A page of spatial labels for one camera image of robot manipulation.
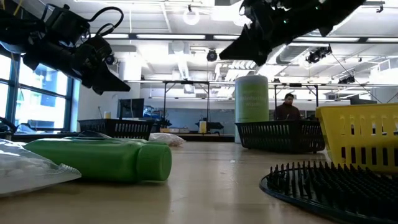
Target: window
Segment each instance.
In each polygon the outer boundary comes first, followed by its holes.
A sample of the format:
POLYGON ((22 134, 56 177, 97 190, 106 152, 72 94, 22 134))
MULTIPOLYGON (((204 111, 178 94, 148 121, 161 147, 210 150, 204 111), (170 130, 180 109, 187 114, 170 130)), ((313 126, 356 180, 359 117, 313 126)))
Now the window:
POLYGON ((0 84, 0 117, 6 116, 8 86, 0 84))
POLYGON ((16 126, 25 123, 33 128, 63 128, 64 117, 64 98, 18 90, 16 126))
POLYGON ((0 78, 9 80, 10 79, 10 69, 11 69, 11 58, 0 55, 0 78))
POLYGON ((39 65, 36 70, 32 71, 21 62, 19 83, 65 96, 67 94, 68 77, 62 72, 52 70, 44 65, 39 65))

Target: window frame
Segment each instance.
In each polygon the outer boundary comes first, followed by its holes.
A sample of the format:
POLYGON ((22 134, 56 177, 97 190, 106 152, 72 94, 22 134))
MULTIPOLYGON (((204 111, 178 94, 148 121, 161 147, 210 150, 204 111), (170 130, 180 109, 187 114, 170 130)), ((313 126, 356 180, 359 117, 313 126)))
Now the window frame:
POLYGON ((17 109, 17 97, 18 90, 30 90, 35 93, 41 93, 48 96, 54 96, 65 99, 65 114, 63 119, 63 128, 35 128, 38 131, 70 131, 70 121, 72 117, 72 99, 73 99, 73 79, 67 77, 67 94, 61 95, 56 92, 52 92, 49 90, 44 90, 41 88, 29 86, 26 84, 19 83, 19 72, 21 67, 21 57, 20 55, 4 55, 5 57, 9 57, 11 59, 11 69, 10 69, 10 77, 8 80, 0 78, 0 83, 8 85, 8 95, 7 95, 7 105, 6 105, 6 119, 8 119, 11 123, 15 122, 15 115, 17 109))

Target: person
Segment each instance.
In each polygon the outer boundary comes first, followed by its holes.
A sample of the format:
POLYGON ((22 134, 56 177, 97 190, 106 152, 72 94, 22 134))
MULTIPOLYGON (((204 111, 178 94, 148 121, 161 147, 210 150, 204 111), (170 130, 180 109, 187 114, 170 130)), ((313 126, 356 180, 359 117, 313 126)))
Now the person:
POLYGON ((279 105, 275 111, 275 119, 279 120, 300 120, 301 115, 299 109, 293 106, 294 95, 288 93, 285 95, 285 101, 279 105))

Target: yellow plastic basket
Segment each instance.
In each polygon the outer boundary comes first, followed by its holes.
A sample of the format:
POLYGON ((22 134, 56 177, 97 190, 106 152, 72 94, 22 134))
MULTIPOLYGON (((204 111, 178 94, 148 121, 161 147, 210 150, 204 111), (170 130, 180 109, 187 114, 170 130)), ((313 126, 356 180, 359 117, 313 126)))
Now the yellow plastic basket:
POLYGON ((398 103, 317 108, 335 164, 398 172, 398 103))

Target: laboratory room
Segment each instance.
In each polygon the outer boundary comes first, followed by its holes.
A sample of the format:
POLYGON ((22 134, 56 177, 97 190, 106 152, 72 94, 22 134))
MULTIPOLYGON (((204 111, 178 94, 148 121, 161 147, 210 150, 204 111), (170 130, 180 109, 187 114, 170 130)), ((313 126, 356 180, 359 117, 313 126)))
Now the laboratory room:
POLYGON ((0 0, 0 222, 398 224, 397 13, 0 0))

